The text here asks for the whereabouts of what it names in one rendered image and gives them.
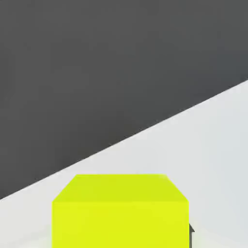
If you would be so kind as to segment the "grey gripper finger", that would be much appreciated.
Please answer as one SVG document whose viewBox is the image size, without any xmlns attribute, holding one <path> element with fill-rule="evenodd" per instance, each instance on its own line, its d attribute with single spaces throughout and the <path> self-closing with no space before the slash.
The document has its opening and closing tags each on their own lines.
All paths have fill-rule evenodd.
<svg viewBox="0 0 248 248">
<path fill-rule="evenodd" d="M 189 225 L 189 248 L 192 248 L 192 234 L 194 233 L 194 229 L 191 226 L 191 224 Z"/>
</svg>

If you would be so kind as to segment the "small yellow cube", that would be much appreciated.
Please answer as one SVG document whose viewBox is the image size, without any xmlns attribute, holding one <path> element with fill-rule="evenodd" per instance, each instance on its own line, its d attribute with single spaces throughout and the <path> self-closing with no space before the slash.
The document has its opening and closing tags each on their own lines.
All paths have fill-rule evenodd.
<svg viewBox="0 0 248 248">
<path fill-rule="evenodd" d="M 52 248 L 189 248 L 189 202 L 163 174 L 76 175 L 51 234 Z"/>
</svg>

